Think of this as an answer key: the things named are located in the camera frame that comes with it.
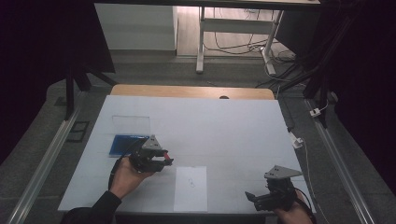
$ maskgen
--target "table leg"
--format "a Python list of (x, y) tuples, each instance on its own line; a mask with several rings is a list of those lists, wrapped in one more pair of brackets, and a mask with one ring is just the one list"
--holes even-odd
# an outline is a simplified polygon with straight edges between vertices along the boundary
[(202, 74), (204, 72), (204, 29), (205, 29), (205, 8), (202, 7), (199, 20), (199, 44), (197, 54), (196, 73)]
[(271, 33), (268, 35), (267, 44), (265, 45), (265, 48), (262, 49), (262, 57), (264, 58), (265, 66), (267, 67), (268, 75), (270, 75), (270, 76), (276, 75), (276, 71), (274, 69), (274, 66), (272, 64), (272, 60), (270, 57), (270, 50), (271, 50), (271, 46), (272, 46), (272, 43), (275, 38), (277, 26), (279, 25), (280, 18), (282, 17), (282, 13), (283, 13), (283, 11), (279, 11), (277, 13), (276, 19), (274, 20), (274, 23), (273, 23)]

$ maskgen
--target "white table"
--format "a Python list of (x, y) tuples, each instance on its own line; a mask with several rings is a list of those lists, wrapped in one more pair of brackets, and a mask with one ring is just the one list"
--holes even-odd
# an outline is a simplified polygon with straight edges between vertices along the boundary
[[(263, 178), (275, 164), (301, 171), (276, 100), (107, 96), (90, 140), (59, 206), (92, 206), (107, 188), (116, 158), (113, 116), (144, 116), (174, 164), (145, 180), (118, 212), (173, 214), (179, 166), (207, 169), (208, 214), (257, 214), (245, 191), (269, 193)], [(308, 192), (304, 178), (292, 179)]]

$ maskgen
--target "white wall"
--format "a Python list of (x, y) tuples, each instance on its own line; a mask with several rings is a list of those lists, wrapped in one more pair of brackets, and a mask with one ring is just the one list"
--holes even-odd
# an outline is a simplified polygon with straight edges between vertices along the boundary
[(177, 48), (177, 8), (95, 4), (109, 49)]

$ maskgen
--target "black cable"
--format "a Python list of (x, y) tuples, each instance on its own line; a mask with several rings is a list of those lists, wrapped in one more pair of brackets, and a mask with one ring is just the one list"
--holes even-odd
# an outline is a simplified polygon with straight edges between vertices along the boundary
[(125, 155), (131, 150), (131, 148), (134, 146), (134, 144), (138, 143), (140, 141), (140, 139), (136, 139), (134, 140), (131, 145), (129, 145), (124, 152), (122, 152), (122, 155), (116, 160), (116, 162), (114, 163), (113, 169), (111, 169), (110, 172), (110, 177), (108, 178), (108, 189), (111, 188), (111, 185), (113, 184), (113, 179), (114, 176), (116, 175), (117, 170), (119, 169), (121, 160), (125, 157)]
[[(258, 13), (258, 15), (257, 15), (256, 20), (259, 19), (260, 12), (261, 12), (261, 11), (259, 10), (259, 13)], [(215, 7), (213, 7), (213, 18), (216, 18), (216, 8), (215, 8)], [(256, 45), (256, 44), (258, 44), (258, 43), (261, 43), (261, 42), (264, 42), (264, 41), (267, 40), (267, 39), (264, 39), (264, 40), (261, 40), (261, 41), (255, 42), (255, 43), (250, 43), (251, 40), (252, 40), (252, 38), (253, 38), (253, 35), (250, 37), (249, 42), (248, 42), (247, 44), (245, 44), (245, 45), (238, 45), (238, 46), (231, 46), (231, 47), (221, 47), (221, 46), (219, 45), (219, 42), (218, 42), (217, 32), (215, 32), (215, 42), (216, 42), (216, 46), (218, 47), (218, 49), (210, 49), (210, 48), (208, 48), (208, 47), (205, 45), (205, 43), (204, 43), (204, 47), (205, 47), (206, 49), (208, 49), (208, 50), (216, 50), (216, 51), (220, 51), (220, 52), (224, 52), (224, 53), (229, 53), (229, 54), (238, 55), (238, 54), (250, 53), (250, 52), (253, 51), (254, 49), (263, 47), (264, 45), (258, 45), (258, 46), (250, 46), (250, 45)], [(230, 51), (225, 50), (225, 49), (237, 49), (237, 48), (242, 48), (242, 47), (245, 47), (245, 46), (247, 46), (247, 47), (249, 48), (248, 51), (239, 52), (239, 53), (234, 53), (234, 52), (230, 52)]]
[(306, 214), (308, 215), (309, 219), (311, 219), (313, 224), (317, 224), (317, 218), (315, 217), (314, 213), (312, 212), (312, 209), (309, 209), (308, 206), (306, 206), (306, 203), (303, 202), (303, 200), (296, 198), (295, 202), (297, 202), (297, 204), (299, 204), (306, 212)]
[[(293, 67), (295, 64), (296, 64), (296, 63), (292, 64), (292, 65), (291, 65), (285, 72), (283, 72), (279, 77), (283, 77), (283, 76), (285, 76), (286, 74), (288, 74), (288, 73), (294, 71), (295, 68), (292, 68), (292, 67)], [(269, 82), (271, 82), (271, 81), (274, 81), (275, 83), (277, 83), (276, 80), (270, 79), (270, 80), (268, 80), (268, 81), (264, 81), (264, 82), (258, 84), (258, 85), (255, 86), (254, 88), (259, 88), (260, 86), (262, 86), (262, 85), (264, 85), (264, 84), (267, 84), (267, 83), (269, 83)]]
[(305, 194), (302, 190), (300, 190), (300, 189), (297, 189), (297, 190), (300, 191), (300, 193), (302, 193), (302, 194), (305, 196), (305, 198), (306, 198), (306, 200), (308, 201), (308, 204), (309, 204), (309, 209), (312, 210), (311, 202), (309, 202), (309, 199), (308, 199), (308, 197), (306, 196), (306, 194)]
[(289, 49), (282, 50), (282, 51), (280, 51), (280, 52), (277, 54), (277, 56), (275, 56), (274, 53), (271, 51), (272, 56), (273, 56), (273, 58), (274, 58), (274, 61), (281, 61), (281, 63), (294, 63), (294, 62), (296, 62), (295, 59), (290, 59), (290, 58), (289, 58), (288, 60), (284, 60), (284, 59), (282, 59), (282, 58), (279, 56), (281, 53), (287, 52), (287, 51), (291, 51), (291, 50), (289, 50)]
[[(279, 77), (277, 77), (277, 78), (285, 79), (286, 77), (288, 77), (289, 75), (291, 75), (291, 73), (292, 73), (294, 70), (296, 70), (298, 67), (300, 67), (299, 64), (297, 64), (297, 63), (292, 64), (284, 73), (282, 73), (282, 74), (281, 74)], [(271, 84), (271, 85), (268, 87), (268, 89), (271, 89), (272, 87), (274, 87), (275, 84), (278, 83), (278, 82), (279, 82), (279, 80), (276, 80), (276, 82), (273, 83), (273, 84)]]

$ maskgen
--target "cable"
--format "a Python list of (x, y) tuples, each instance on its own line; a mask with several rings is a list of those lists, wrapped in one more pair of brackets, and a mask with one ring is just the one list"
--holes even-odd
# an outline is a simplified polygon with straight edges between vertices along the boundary
[(326, 100), (326, 102), (327, 102), (326, 105), (323, 108), (321, 108), (319, 111), (322, 111), (327, 108), (327, 106), (329, 105), (329, 100)]
[[(220, 13), (220, 16), (222, 17), (221, 8), (219, 8), (219, 13)], [(260, 10), (259, 10), (259, 13), (258, 13), (258, 15), (257, 15), (256, 20), (259, 19), (259, 16), (260, 16)], [(213, 7), (213, 18), (216, 18), (216, 8), (215, 8), (215, 7)], [(245, 44), (245, 45), (231, 46), (231, 47), (221, 47), (221, 46), (219, 45), (219, 42), (218, 42), (217, 32), (215, 32), (215, 42), (216, 42), (216, 46), (218, 47), (218, 49), (210, 49), (210, 48), (208, 48), (208, 47), (205, 45), (205, 43), (204, 43), (204, 47), (205, 47), (206, 49), (208, 49), (208, 50), (216, 50), (216, 51), (220, 51), (220, 52), (223, 52), (223, 53), (239, 55), (239, 54), (250, 53), (250, 52), (252, 52), (254, 49), (257, 49), (257, 48), (259, 48), (259, 47), (265, 46), (265, 45), (257, 45), (257, 46), (255, 46), (255, 45), (256, 45), (256, 44), (259, 44), (259, 43), (261, 43), (261, 42), (264, 42), (264, 41), (266, 41), (267, 39), (261, 40), (261, 41), (258, 41), (258, 42), (255, 42), (255, 43), (251, 44), (252, 38), (253, 38), (253, 35), (251, 35), (251, 37), (250, 37), (248, 43)], [(237, 49), (237, 48), (242, 48), (242, 47), (245, 47), (245, 46), (248, 47), (248, 51), (234, 53), (234, 52), (230, 52), (230, 51), (225, 50), (225, 49)]]
[(122, 158), (125, 157), (125, 155), (131, 150), (131, 148), (134, 146), (134, 144), (138, 143), (140, 141), (140, 138), (134, 140), (131, 145), (129, 145), (125, 151), (122, 153), (122, 155), (120, 156), (119, 160), (121, 160)]
[[(294, 64), (291, 65), (290, 69), (288, 68), (288, 70), (286, 70), (286, 71), (285, 71), (282, 75), (280, 75), (279, 77), (280, 77), (280, 78), (288, 77), (288, 76), (291, 75), (291, 73), (292, 73), (294, 70), (296, 70), (296, 69), (299, 68), (299, 67), (300, 67), (299, 64), (294, 63)], [(296, 77), (299, 76), (300, 74), (302, 74), (303, 72), (304, 72), (304, 70), (302, 70), (300, 73), (298, 73), (298, 74), (296, 75)], [(278, 81), (276, 81), (276, 82), (274, 82), (273, 84), (271, 84), (271, 85), (268, 87), (268, 89), (273, 88), (277, 82), (278, 82)]]
[(309, 199), (308, 199), (308, 197), (306, 196), (306, 194), (305, 194), (302, 190), (300, 190), (300, 189), (297, 189), (297, 190), (300, 191), (300, 193), (302, 193), (302, 194), (305, 196), (306, 201), (307, 201), (308, 204), (309, 204), (309, 209), (312, 210), (311, 202), (309, 201)]
[(294, 63), (294, 62), (296, 62), (296, 59), (295, 59), (295, 58), (288, 58), (288, 57), (287, 57), (287, 58), (281, 58), (281, 57), (279, 56), (281, 53), (283, 53), (283, 52), (288, 52), (288, 51), (291, 52), (291, 50), (289, 50), (289, 49), (282, 50), (282, 51), (280, 51), (280, 52), (277, 54), (277, 56), (275, 57), (274, 52), (271, 50), (271, 54), (272, 54), (272, 56), (273, 56), (274, 59), (281, 61), (281, 63)]
[(312, 196), (314, 196), (315, 202), (317, 203), (317, 206), (318, 206), (318, 208), (319, 208), (319, 210), (320, 210), (320, 213), (323, 215), (323, 217), (324, 217), (324, 219), (326, 220), (326, 222), (327, 222), (328, 224), (330, 224), (330, 222), (327, 220), (326, 216), (325, 216), (324, 213), (323, 213), (323, 210), (321, 209), (321, 207), (320, 207), (320, 205), (319, 205), (319, 203), (318, 203), (318, 201), (317, 201), (317, 196), (315, 195), (314, 188), (312, 187), (311, 174), (310, 174), (310, 171), (309, 171), (309, 162), (308, 162), (308, 149), (307, 149), (307, 147), (306, 147), (305, 139), (303, 139), (303, 142), (304, 142), (304, 147), (305, 147), (306, 169), (307, 169), (307, 172), (308, 172), (308, 181), (309, 181), (309, 186), (310, 186), (311, 191), (312, 191)]
[[(291, 71), (293, 71), (294, 69), (292, 69), (291, 71), (290, 71), (290, 69), (292, 68), (294, 66), (294, 64), (292, 64), (284, 73), (282, 73), (281, 75), (280, 75), (280, 77), (283, 77), (286, 73), (289, 73), (289, 72), (291, 72)], [(258, 84), (257, 86), (255, 86), (254, 88), (259, 88), (260, 86), (262, 86), (262, 85), (264, 85), (264, 84), (267, 84), (267, 83), (269, 83), (269, 82), (271, 82), (271, 81), (273, 81), (273, 79), (271, 79), (271, 80), (268, 80), (268, 81), (265, 81), (265, 82), (262, 82), (262, 83), (260, 83), (260, 84)]]
[(246, 20), (247, 18), (250, 19), (250, 16), (251, 16), (251, 11), (248, 12), (248, 15), (245, 17), (245, 20)]

